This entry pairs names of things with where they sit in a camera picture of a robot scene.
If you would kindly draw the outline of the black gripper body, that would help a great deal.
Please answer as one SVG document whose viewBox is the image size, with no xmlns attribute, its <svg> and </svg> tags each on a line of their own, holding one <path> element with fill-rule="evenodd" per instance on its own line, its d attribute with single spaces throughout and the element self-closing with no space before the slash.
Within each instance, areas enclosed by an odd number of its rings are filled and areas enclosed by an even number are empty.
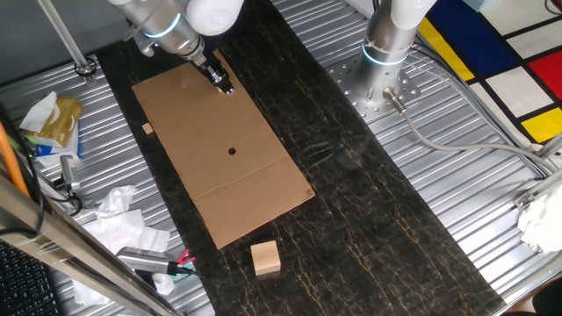
<svg viewBox="0 0 562 316">
<path fill-rule="evenodd" d="M 222 74 L 220 70 L 220 63 L 213 59 L 206 59 L 199 66 L 198 70 L 210 81 L 220 82 Z"/>
</svg>

